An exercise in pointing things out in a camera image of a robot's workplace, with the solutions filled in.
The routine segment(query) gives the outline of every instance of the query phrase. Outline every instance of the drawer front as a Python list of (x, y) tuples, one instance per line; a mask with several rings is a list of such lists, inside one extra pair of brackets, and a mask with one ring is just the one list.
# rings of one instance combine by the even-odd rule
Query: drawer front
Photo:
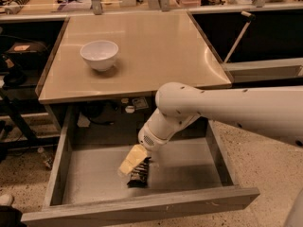
[[(100, 140), (101, 144), (97, 138), (92, 139), (92, 144), (85, 143), (84, 139), (79, 139), (80, 135), (84, 137), (86, 134), (79, 134), (75, 117), (77, 114), (70, 107), (62, 128), (43, 211), (23, 215), (22, 222), (31, 227), (59, 224), (107, 226), (240, 210), (259, 195), (255, 187), (239, 187), (211, 121), (206, 121), (203, 137), (188, 137), (188, 133), (181, 133), (152, 156), (154, 163), (150, 166), (148, 188), (128, 189), (124, 183), (115, 185), (118, 177), (108, 176), (117, 170), (128, 153), (125, 148), (131, 146), (106, 145), (104, 137)], [(135, 130), (135, 121), (141, 121), (141, 118), (133, 115), (127, 120), (128, 129), (122, 129), (124, 134), (132, 128)], [(120, 137), (116, 135), (115, 138), (120, 143)]]

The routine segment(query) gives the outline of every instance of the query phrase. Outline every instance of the bottle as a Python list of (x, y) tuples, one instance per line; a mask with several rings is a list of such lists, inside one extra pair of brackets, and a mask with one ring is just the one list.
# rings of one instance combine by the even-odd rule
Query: bottle
[(54, 163), (53, 156), (42, 147), (38, 148), (38, 153), (41, 155), (46, 168), (51, 170)]

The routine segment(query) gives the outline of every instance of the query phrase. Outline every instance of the robotic hand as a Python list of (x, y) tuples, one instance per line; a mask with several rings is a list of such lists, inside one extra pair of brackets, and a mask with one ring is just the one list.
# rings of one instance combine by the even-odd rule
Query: robotic hand
[(140, 145), (120, 167), (124, 174), (201, 116), (303, 147), (303, 86), (204, 91), (171, 82), (155, 100), (157, 109), (138, 134)]

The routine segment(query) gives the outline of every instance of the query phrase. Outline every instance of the drawer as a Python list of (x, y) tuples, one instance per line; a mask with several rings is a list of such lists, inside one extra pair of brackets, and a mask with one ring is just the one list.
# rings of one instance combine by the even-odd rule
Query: drawer
[(117, 169), (146, 120), (118, 113), (111, 126), (77, 126), (69, 106), (41, 212), (26, 213), (34, 227), (107, 226), (240, 210), (258, 195), (241, 188), (214, 122), (201, 119), (152, 154), (149, 187), (128, 188)]

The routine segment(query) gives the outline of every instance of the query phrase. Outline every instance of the speckled floor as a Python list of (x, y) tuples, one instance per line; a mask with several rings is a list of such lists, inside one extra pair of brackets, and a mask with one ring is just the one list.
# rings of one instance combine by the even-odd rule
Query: speckled floor
[[(303, 187), (303, 148), (216, 124), (241, 186), (257, 187), (260, 196), (241, 211), (125, 224), (121, 227), (283, 226)], [(15, 208), (24, 213), (42, 208), (50, 172), (45, 169), (35, 149), (10, 151), (7, 159), (0, 164), (0, 171), (0, 194), (14, 195)]]

